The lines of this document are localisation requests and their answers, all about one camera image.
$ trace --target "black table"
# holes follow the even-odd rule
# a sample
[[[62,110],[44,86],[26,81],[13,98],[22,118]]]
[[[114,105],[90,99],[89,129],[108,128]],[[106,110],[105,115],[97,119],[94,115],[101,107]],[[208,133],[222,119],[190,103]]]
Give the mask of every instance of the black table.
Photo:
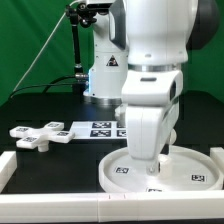
[[[50,143],[48,152],[39,153],[37,149],[16,148],[16,139],[8,132],[16,126],[41,128],[50,121],[64,122],[65,130],[70,129],[73,121],[112,121],[115,108],[85,103],[82,97],[71,93],[21,94],[7,101],[0,107],[0,152],[16,150],[18,168],[2,194],[102,192],[98,164],[106,154],[125,147],[126,140]],[[175,130],[178,136],[175,145],[209,154],[210,147],[224,145],[224,104],[203,92],[182,95]]]

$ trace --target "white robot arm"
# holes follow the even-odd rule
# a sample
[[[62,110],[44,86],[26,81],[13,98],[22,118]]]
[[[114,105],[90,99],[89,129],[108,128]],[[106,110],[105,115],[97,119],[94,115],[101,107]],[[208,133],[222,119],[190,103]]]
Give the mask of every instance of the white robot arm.
[[[127,0],[129,71],[122,90],[127,103],[129,154],[159,172],[158,156],[177,121],[183,88],[180,64],[193,29],[197,0]]]
[[[178,97],[183,89],[181,64],[188,60],[186,46],[201,2],[117,0],[111,7],[111,27],[115,30],[117,11],[120,7],[126,10],[129,56],[127,79],[122,88],[122,101],[127,105],[127,148],[106,156],[99,167],[101,186],[108,192],[196,189],[186,173],[191,164],[188,156],[197,157],[194,152],[183,156],[184,149],[173,147],[172,155],[160,154],[169,143],[179,116]],[[195,170],[203,166],[201,159],[195,161],[190,165]],[[206,168],[203,172],[210,175]]]

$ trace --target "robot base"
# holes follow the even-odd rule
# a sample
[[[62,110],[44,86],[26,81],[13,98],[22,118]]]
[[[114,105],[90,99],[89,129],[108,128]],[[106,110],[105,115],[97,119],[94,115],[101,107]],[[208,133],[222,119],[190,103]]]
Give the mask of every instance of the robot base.
[[[87,103],[94,103],[104,106],[120,105],[122,103],[121,98],[97,98],[93,96],[87,96],[84,94],[84,101]]]
[[[170,146],[160,155],[160,173],[146,173],[146,161],[134,160],[128,149],[114,151],[99,165],[99,181],[108,193],[151,191],[201,191],[223,187],[223,175],[213,160],[196,151]]]

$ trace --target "green screen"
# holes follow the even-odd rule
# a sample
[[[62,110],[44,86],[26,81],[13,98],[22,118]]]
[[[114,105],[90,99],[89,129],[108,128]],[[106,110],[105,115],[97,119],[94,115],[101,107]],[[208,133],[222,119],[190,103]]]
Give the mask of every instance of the green screen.
[[[72,1],[0,2],[0,104],[3,104],[51,34],[65,6]],[[185,91],[206,91],[224,102],[224,1],[217,0],[217,3],[221,13],[219,31],[205,48],[189,52],[189,62],[183,66],[184,87]],[[88,72],[93,64],[92,30],[80,28],[79,31],[82,64],[85,72]],[[73,66],[71,26],[65,18],[20,87],[48,84],[58,77],[73,75]],[[52,88],[52,91],[71,91],[71,88]]]

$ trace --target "triangle sticker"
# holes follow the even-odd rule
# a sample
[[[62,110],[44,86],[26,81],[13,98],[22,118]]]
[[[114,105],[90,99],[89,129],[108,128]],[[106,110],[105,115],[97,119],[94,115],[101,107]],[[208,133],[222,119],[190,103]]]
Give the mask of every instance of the triangle sticker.
[[[110,60],[107,63],[107,66],[119,66],[114,55],[111,56]]]

